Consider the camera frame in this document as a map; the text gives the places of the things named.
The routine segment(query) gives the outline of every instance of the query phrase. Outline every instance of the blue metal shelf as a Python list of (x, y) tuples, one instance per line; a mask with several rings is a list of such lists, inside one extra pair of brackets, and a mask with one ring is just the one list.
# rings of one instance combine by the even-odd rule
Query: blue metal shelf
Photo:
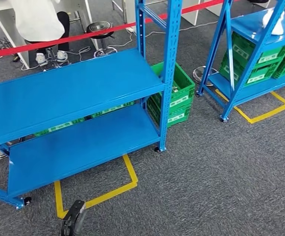
[[(257, 44), (264, 31), (262, 18), (269, 10), (272, 10), (272, 8), (234, 18), (231, 20), (232, 30)], [(280, 36), (271, 35), (262, 48), (263, 51), (285, 45), (285, 16), (282, 20), (282, 24), (284, 34)]]
[[(214, 84), (226, 98), (231, 98), (230, 82), (226, 78), (216, 73), (208, 77), (208, 80)], [(271, 78), (259, 84), (249, 85), (242, 88), (237, 96), (235, 97), (234, 106), (237, 106), (246, 101), (252, 100), (255, 97), (262, 96), (268, 92), (280, 89), (285, 86), (285, 76), (279, 79)]]
[(0, 84), (0, 144), (163, 91), (136, 49)]
[[(137, 47), (0, 84), (0, 149), (9, 155), (0, 200), (20, 209), (33, 189), (157, 143), (166, 150), (182, 0), (167, 2), (167, 21), (135, 0)], [(145, 17), (166, 31), (164, 69), (146, 61)], [(161, 92), (159, 128), (146, 110)], [(114, 106), (136, 104), (8, 147), (5, 142)]]
[(8, 195), (16, 197), (159, 140), (148, 114), (136, 104), (20, 143), (11, 148)]
[[(210, 47), (210, 54), (206, 63), (203, 79), (201, 80), (199, 90), (197, 92), (197, 96), (202, 96), (205, 90), (220, 104), (223, 108), (223, 112), (220, 115), (220, 119), (223, 122), (227, 121), (228, 119), (228, 116), (236, 105), (285, 86), (285, 76), (277, 80), (271, 78), (254, 85), (245, 86), (256, 61), (262, 52), (285, 45), (285, 15), (282, 20), (284, 34), (281, 36), (271, 35), (271, 32), (277, 24), (277, 20), (285, 10), (285, 0), (277, 2), (271, 19), (264, 29), (262, 28), (263, 16), (268, 10), (272, 9), (231, 19), (231, 7), (232, 3), (233, 0), (224, 0), (216, 32), (213, 36), (212, 46)], [(232, 30), (256, 44), (248, 63), (240, 75), (240, 79), (235, 86), (232, 54)], [(209, 74), (224, 31), (227, 36), (227, 56), (228, 58), (230, 69), (230, 81), (228, 81), (219, 73), (213, 75)], [(224, 102), (213, 91), (210, 90), (207, 86), (208, 81), (212, 82), (215, 87), (227, 97), (228, 101)]]

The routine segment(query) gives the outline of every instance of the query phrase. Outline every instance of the floor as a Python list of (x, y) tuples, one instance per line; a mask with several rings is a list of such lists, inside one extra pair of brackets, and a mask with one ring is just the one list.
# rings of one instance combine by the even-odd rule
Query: floor
[[(96, 1), (94, 8), (108, 2)], [(154, 7), (161, 13), (165, 4)], [(118, 12), (103, 9), (94, 11), (94, 19), (121, 23)], [(250, 11), (250, 4), (241, 0), (234, 3), (232, 16)], [(200, 11), (198, 17), (199, 24), (216, 20), (207, 10)], [(181, 23), (182, 29), (189, 26), (184, 20)], [(189, 76), (194, 68), (204, 65), (215, 26), (181, 32), (177, 62)], [(80, 33), (78, 27), (74, 23), (72, 35)], [(146, 30), (158, 29), (149, 24)], [(118, 31), (115, 37), (108, 42), (124, 44), (129, 34)], [(147, 38), (150, 64), (162, 60), (163, 43), (162, 34)], [(71, 47), (76, 52), (88, 44), (84, 40)], [(215, 68), (219, 68), (225, 50), (223, 40)], [(84, 54), (83, 59), (91, 55)], [(0, 59), (0, 81), (39, 71), (22, 72), (11, 59)], [(72, 56), (71, 60), (79, 58)], [(277, 93), (285, 98), (285, 88)], [(255, 117), (280, 105), (268, 94), (240, 108)], [(285, 111), (255, 124), (247, 123), (236, 111), (231, 113), (228, 123), (221, 123), (218, 120), (220, 112), (221, 108), (207, 94), (194, 98), (188, 121), (168, 130), (167, 151), (155, 153), (155, 146), (150, 146), (130, 153), (138, 186), (88, 209), (83, 235), (285, 236)], [(6, 187), (7, 175), (8, 160), (0, 161), (0, 187)], [(62, 180), (63, 205), (68, 209), (75, 199), (93, 199), (129, 181), (123, 159), (115, 159)], [(60, 220), (56, 215), (53, 184), (28, 196), (32, 203), (19, 211), (0, 202), (0, 236), (58, 235)]]

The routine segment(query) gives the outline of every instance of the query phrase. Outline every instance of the person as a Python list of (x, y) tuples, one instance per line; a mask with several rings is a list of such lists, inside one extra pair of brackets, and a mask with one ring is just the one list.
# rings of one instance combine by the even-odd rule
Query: person
[[(69, 17), (66, 12), (56, 13), (54, 3), (60, 0), (9, 0), (16, 17), (16, 28), (29, 43), (47, 42), (69, 35)], [(58, 45), (57, 60), (68, 59), (69, 43)], [(40, 65), (48, 64), (46, 48), (36, 50), (36, 60)]]

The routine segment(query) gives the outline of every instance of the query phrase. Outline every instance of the black stool seat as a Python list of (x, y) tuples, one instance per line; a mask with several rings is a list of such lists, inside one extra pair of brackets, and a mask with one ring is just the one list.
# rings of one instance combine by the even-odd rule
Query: black stool seat
[[(97, 32), (100, 30), (107, 30), (110, 29), (112, 27), (112, 23), (107, 22), (107, 21), (97, 21), (97, 22), (94, 22), (87, 27), (87, 33), (91, 33), (91, 32)], [(103, 38), (107, 38), (110, 37), (114, 33), (109, 32), (109, 33), (104, 33), (104, 34), (100, 34), (100, 35), (96, 35), (96, 36), (92, 36), (91, 38), (94, 39), (103, 39)]]

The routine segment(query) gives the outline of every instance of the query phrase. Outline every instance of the yellow floor tape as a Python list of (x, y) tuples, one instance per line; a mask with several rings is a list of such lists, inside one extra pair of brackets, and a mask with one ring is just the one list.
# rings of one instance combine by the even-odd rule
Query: yellow floor tape
[[(224, 96), (223, 94), (222, 94), (220, 91), (216, 89), (216, 92), (219, 95), (220, 97), (225, 99), (225, 101), (228, 102), (228, 100)], [(249, 118), (248, 117), (248, 115), (245, 114), (244, 112), (243, 112), (241, 109), (238, 108), (238, 107), (234, 107), (235, 110), (237, 110), (238, 113), (240, 113), (241, 116), (244, 117), (246, 121), (248, 121), (249, 123), (251, 123), (251, 124), (253, 124), (253, 123), (256, 123), (256, 122), (259, 122), (259, 121), (261, 121), (261, 120), (264, 120), (264, 119), (266, 119), (266, 118), (269, 118), (269, 117), (271, 117), (271, 116), (274, 116), (274, 115), (276, 115), (279, 112), (282, 112), (283, 110), (285, 110), (285, 99), (277, 94), (276, 92), (271, 92), (271, 95), (273, 95), (274, 97), (276, 97), (277, 99), (281, 101), (282, 103), (283, 103), (283, 105), (280, 106), (280, 107), (277, 107), (274, 110), (272, 110), (272, 111), (270, 111), (270, 112), (267, 112), (267, 113), (265, 113), (265, 114), (262, 114), (262, 115), (260, 115), (260, 116), (258, 116), (258, 117), (255, 117), (255, 118)]]
[[(120, 188), (112, 190), (109, 193), (101, 195), (100, 197), (97, 197), (97, 198), (87, 201), (86, 202), (86, 209), (93, 207), (94, 205), (99, 204), (101, 202), (104, 202), (106, 200), (108, 200), (108, 199), (115, 197), (116, 195), (124, 193), (124, 192), (126, 192), (126, 191), (128, 191), (130, 189), (137, 186), (137, 182), (138, 182), (137, 176), (136, 175), (128, 155), (127, 154), (124, 155), (123, 159), (125, 162), (125, 165), (130, 176), (131, 182), (126, 184), (124, 186), (120, 187)], [(62, 189), (60, 187), (60, 182), (60, 181), (54, 182), (54, 189), (55, 189), (55, 201), (56, 201), (56, 209), (57, 212), (57, 217), (63, 219), (65, 217), (65, 215), (66, 215), (68, 210), (65, 210), (65, 211), (63, 210)]]

